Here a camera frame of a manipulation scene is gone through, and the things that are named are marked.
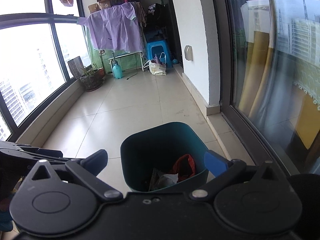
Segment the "red plastic bag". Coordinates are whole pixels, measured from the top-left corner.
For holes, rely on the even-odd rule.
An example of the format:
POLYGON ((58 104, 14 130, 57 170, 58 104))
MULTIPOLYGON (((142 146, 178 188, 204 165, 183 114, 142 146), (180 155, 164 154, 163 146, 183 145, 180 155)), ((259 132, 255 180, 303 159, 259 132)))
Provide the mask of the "red plastic bag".
POLYGON ((189 154, 181 156, 174 164, 172 172, 177 175, 178 183, 195 176, 195 161, 192 156, 189 154))

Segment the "dark teal trash bin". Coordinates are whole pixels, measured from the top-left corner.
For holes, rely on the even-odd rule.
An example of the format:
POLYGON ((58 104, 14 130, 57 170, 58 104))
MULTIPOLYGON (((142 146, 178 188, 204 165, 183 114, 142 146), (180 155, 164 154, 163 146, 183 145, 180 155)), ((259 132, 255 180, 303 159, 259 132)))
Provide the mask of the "dark teal trash bin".
POLYGON ((170 122, 138 132, 126 138, 120 146, 120 157, 126 184, 136 192, 191 191, 206 183, 208 170, 204 154, 208 150, 190 126, 170 122), (195 176, 175 185, 159 189, 157 181, 163 174, 173 174, 172 168, 183 155, 195 161, 195 176))

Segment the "dark plant pot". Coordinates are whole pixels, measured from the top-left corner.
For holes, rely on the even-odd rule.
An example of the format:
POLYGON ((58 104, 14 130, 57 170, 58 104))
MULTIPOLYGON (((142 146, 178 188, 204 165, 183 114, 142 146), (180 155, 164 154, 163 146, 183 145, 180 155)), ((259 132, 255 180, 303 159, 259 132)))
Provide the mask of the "dark plant pot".
POLYGON ((82 77, 80 77, 80 82, 85 91, 91 92, 103 85, 104 76, 103 69, 90 69, 82 77))

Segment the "teal spray bottle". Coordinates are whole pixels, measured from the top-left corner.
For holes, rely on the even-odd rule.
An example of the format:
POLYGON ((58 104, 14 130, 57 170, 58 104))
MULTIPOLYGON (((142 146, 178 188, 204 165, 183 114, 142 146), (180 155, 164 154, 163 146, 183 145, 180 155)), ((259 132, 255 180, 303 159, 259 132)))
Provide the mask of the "teal spray bottle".
POLYGON ((118 61, 114 60, 112 65, 112 71, 115 79, 122 79, 123 78, 123 72, 122 68, 119 65, 118 61))

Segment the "white tote bag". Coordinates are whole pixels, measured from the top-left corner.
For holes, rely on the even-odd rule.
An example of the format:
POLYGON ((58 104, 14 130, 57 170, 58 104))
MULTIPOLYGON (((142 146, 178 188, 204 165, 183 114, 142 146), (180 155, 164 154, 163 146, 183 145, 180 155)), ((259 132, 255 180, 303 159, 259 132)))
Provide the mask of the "white tote bag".
POLYGON ((146 68, 149 69, 149 72, 154 76, 162 76, 167 74, 167 57, 164 52, 162 52, 159 56, 155 55, 155 57, 151 60, 148 60, 142 67, 142 70, 146 68))

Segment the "white drying rack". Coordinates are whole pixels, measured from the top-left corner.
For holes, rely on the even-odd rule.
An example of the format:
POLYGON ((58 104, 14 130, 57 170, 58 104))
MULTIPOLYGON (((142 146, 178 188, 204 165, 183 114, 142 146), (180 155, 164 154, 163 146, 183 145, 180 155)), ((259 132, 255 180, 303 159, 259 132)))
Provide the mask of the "white drying rack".
POLYGON ((144 56, 141 52, 112 55, 107 60, 111 68, 113 67, 114 62, 117 61, 123 72, 132 69, 142 69, 145 63, 144 56))

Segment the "blue plastic stool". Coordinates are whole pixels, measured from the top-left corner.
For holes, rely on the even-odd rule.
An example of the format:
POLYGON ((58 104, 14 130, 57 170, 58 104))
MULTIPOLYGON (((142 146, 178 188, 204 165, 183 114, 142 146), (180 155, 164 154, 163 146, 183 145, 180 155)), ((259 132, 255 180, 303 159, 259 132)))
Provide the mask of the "blue plastic stool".
POLYGON ((147 59, 151 60, 155 56, 157 56, 161 63, 165 63, 166 67, 173 67, 169 46, 165 40, 153 41, 146 44, 147 59))

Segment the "purple shirt on rack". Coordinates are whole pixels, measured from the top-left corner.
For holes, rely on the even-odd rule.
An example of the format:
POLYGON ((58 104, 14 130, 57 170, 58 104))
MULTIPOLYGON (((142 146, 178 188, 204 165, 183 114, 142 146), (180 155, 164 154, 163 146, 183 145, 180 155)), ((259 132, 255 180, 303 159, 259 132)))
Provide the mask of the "purple shirt on rack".
POLYGON ((143 51, 139 22, 131 3, 96 11, 87 18, 80 17, 77 24, 89 30, 92 46, 96 50, 143 51))

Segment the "sliding glass door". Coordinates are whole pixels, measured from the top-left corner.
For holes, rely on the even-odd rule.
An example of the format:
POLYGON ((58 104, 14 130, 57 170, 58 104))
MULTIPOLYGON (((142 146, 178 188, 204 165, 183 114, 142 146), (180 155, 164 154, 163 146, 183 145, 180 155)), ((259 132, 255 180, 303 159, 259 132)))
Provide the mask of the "sliding glass door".
POLYGON ((254 163, 319 174, 319 0, 214 0, 222 114, 254 163))

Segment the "black hanging clothes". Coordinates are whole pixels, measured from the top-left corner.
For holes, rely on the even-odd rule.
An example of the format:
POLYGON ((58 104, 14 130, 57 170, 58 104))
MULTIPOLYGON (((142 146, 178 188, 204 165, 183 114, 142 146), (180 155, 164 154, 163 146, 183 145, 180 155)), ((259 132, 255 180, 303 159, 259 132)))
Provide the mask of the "black hanging clothes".
POLYGON ((169 31, 172 28, 172 21, 166 6, 155 3, 148 7, 146 13, 145 35, 162 35, 169 37, 169 31))

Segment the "cardboard box on shelf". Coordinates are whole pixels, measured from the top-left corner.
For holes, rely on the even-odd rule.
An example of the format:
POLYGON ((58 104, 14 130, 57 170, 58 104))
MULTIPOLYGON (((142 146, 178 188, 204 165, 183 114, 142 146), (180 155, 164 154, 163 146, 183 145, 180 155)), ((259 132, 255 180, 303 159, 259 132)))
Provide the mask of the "cardboard box on shelf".
POLYGON ((92 14, 94 12, 100 11, 101 7, 98 3, 94 3, 88 6, 89 13, 92 14))

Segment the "wall socket cover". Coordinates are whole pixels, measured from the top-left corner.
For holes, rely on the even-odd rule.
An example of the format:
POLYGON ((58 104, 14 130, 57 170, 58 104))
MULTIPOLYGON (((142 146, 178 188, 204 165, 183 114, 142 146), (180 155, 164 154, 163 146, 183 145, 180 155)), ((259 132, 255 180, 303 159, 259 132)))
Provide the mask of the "wall socket cover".
POLYGON ((193 48, 190 45, 186 45, 184 48, 184 56, 187 61, 193 61, 193 48))

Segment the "balcony window frame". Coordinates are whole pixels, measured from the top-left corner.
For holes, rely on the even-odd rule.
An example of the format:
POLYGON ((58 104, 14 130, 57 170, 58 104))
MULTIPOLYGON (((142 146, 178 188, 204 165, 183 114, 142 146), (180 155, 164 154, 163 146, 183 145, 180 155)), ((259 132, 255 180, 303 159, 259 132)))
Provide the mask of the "balcony window frame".
POLYGON ((1 139, 17 140, 75 82, 68 61, 90 64, 82 0, 1 0, 1 139))

